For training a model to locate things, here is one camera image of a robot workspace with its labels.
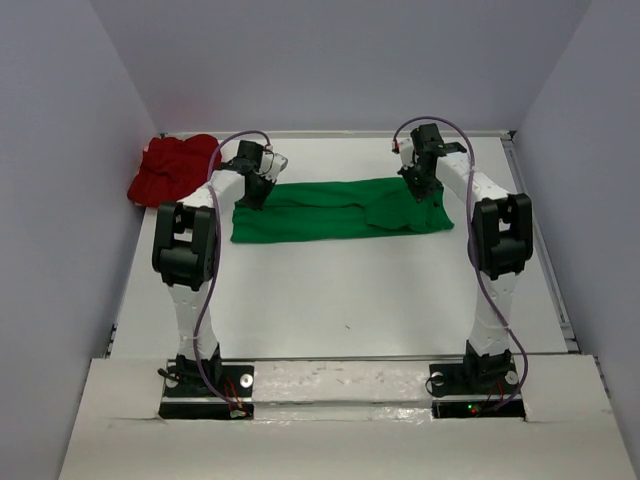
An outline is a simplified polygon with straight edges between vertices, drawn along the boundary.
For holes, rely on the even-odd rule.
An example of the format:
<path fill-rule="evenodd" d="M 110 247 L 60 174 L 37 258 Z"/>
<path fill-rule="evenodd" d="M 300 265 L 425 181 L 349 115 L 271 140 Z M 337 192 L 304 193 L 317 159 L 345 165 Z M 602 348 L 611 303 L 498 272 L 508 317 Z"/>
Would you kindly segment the green t-shirt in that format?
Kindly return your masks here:
<path fill-rule="evenodd" d="M 400 178 L 277 185 L 260 210 L 238 202 L 232 224 L 236 244 L 426 235 L 454 227 L 442 189 L 417 202 Z"/>

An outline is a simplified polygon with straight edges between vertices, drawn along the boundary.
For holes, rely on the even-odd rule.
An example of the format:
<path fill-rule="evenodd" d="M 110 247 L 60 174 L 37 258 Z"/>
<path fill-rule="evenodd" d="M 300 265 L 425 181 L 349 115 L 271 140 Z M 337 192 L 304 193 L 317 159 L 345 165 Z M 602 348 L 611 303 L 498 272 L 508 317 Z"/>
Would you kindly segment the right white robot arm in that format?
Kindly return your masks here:
<path fill-rule="evenodd" d="M 465 206 L 467 255 L 477 283 L 474 322 L 465 353 L 457 363 L 433 364 L 426 382 L 435 398 L 519 394 L 511 349 L 520 341 L 509 325 L 513 292 L 533 255 L 533 209 L 526 194 L 511 193 L 476 166 L 468 136 L 447 142 L 438 128 L 443 118 L 419 116 L 406 140 L 394 138 L 401 158 L 399 175 L 413 198 L 426 201 L 450 189 Z"/>

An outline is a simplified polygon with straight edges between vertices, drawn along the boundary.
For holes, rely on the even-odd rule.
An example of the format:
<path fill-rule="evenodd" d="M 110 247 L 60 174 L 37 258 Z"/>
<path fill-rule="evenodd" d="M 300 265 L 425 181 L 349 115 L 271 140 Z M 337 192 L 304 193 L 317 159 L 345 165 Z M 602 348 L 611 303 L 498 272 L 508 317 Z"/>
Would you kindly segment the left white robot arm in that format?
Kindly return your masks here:
<path fill-rule="evenodd" d="M 237 202 L 261 209 L 288 164 L 270 141 L 242 135 L 230 137 L 239 141 L 233 158 L 216 163 L 222 150 L 216 147 L 204 183 L 178 201 L 162 203 L 156 213 L 152 267 L 168 288 L 179 334 L 175 367 L 161 374 L 201 395 L 222 396 L 220 342 L 209 310 L 220 269 L 222 210 Z"/>

